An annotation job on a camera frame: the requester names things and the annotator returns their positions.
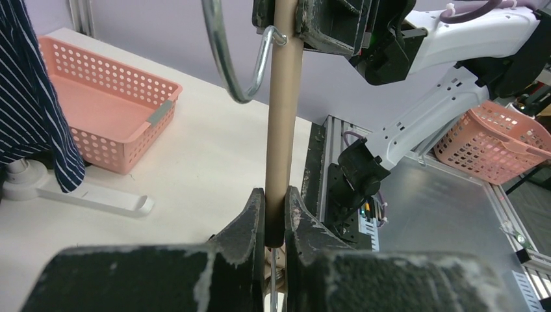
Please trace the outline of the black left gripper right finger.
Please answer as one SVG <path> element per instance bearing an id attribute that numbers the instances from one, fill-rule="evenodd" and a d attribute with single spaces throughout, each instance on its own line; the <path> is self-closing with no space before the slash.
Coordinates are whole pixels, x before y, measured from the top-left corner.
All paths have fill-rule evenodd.
<path id="1" fill-rule="evenodd" d="M 285 196 L 286 311 L 512 311 L 494 270 L 467 253 L 371 252 L 336 237 Z"/>

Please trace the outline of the beige clip hanger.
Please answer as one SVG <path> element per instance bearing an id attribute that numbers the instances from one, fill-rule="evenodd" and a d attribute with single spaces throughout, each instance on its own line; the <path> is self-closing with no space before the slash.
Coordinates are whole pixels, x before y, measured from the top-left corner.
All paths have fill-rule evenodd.
<path id="1" fill-rule="evenodd" d="M 290 169 L 303 60 L 303 42 L 295 37 L 297 1 L 276 1 L 274 23 L 266 27 L 251 86 L 239 85 L 231 61 L 221 1 L 202 1 L 207 35 L 216 67 L 229 95 L 239 104 L 249 103 L 263 81 L 266 63 L 272 60 L 265 174 L 265 239 L 271 250 L 270 310 L 277 311 L 276 259 L 283 245 L 284 201 Z"/>

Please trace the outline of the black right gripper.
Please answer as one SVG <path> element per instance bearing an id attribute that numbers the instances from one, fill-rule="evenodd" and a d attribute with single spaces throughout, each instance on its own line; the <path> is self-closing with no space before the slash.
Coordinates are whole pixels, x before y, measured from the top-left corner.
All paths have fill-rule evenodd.
<path id="1" fill-rule="evenodd" d="M 257 34 L 274 24 L 275 0 L 253 0 Z M 415 1 L 303 0 L 296 9 L 295 35 L 304 50 L 356 55 L 353 67 L 370 84 L 403 81 L 426 37 L 424 28 L 405 20 Z"/>

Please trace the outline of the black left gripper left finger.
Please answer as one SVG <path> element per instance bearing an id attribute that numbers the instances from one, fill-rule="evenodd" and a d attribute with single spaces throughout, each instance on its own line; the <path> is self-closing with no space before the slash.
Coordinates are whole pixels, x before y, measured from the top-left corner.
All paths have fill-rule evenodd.
<path id="1" fill-rule="evenodd" d="M 262 311 L 260 188 L 200 244 L 66 248 L 42 270 L 24 311 Z"/>

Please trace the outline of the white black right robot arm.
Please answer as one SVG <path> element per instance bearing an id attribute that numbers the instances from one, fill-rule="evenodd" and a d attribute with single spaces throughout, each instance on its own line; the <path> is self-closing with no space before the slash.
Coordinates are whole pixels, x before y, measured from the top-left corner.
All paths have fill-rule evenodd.
<path id="1" fill-rule="evenodd" d="M 373 86 L 451 64 L 405 112 L 341 153 L 350 208 L 446 122 L 524 88 L 550 54 L 550 10 L 536 1 L 477 1 L 424 12 L 414 1 L 298 1 L 290 17 L 288 38 L 308 51 L 342 55 Z"/>

